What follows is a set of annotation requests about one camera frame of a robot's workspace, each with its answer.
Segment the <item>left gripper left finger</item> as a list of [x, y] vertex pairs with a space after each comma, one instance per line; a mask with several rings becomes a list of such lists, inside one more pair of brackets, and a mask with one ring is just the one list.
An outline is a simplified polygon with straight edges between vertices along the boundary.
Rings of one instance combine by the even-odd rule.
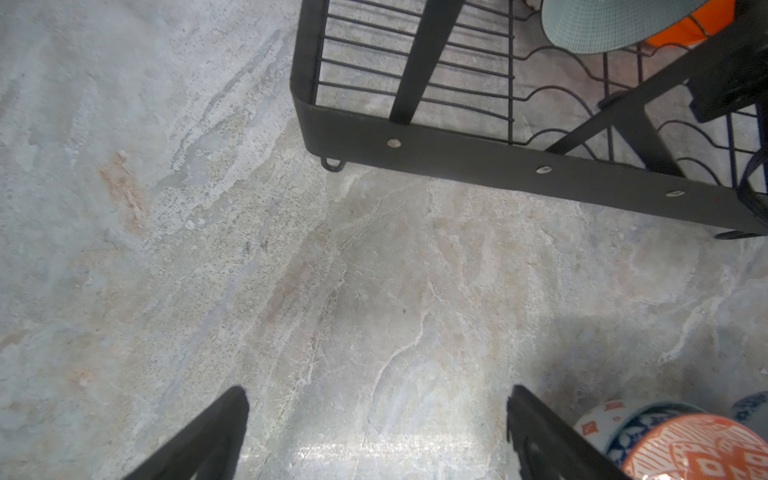
[[226, 390], [135, 470], [129, 479], [231, 479], [243, 445], [249, 402], [243, 387]]

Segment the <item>orange plastic bowl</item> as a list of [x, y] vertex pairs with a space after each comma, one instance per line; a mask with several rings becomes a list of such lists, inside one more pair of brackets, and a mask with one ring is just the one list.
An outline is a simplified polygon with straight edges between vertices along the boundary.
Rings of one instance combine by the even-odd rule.
[[653, 47], [695, 46], [730, 25], [735, 16], [734, 0], [711, 0], [691, 16], [646, 40]]

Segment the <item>blue white floral bowl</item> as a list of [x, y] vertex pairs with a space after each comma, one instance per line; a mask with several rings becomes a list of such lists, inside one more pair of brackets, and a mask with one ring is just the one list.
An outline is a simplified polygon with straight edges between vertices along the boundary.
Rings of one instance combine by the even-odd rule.
[[730, 418], [768, 442], [768, 394], [766, 391], [748, 395], [735, 402]]

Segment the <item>mint green ribbed bowl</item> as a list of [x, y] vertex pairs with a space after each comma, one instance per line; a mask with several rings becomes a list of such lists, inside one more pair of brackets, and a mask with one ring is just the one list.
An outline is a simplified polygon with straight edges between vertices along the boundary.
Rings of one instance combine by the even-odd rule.
[[579, 55], [605, 53], [646, 40], [687, 18], [705, 0], [544, 0], [544, 35]]

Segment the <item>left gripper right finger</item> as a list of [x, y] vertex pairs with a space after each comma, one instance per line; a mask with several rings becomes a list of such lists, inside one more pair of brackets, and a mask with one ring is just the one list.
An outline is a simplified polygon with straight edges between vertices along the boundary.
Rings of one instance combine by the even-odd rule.
[[521, 479], [628, 478], [525, 386], [513, 387], [506, 410], [506, 440], [518, 456]]

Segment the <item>red orange patterned bowl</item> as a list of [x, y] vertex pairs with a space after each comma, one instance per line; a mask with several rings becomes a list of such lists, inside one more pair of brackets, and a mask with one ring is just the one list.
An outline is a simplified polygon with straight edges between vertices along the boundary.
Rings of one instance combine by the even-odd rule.
[[765, 479], [767, 442], [726, 416], [677, 401], [599, 404], [574, 430], [632, 479]]

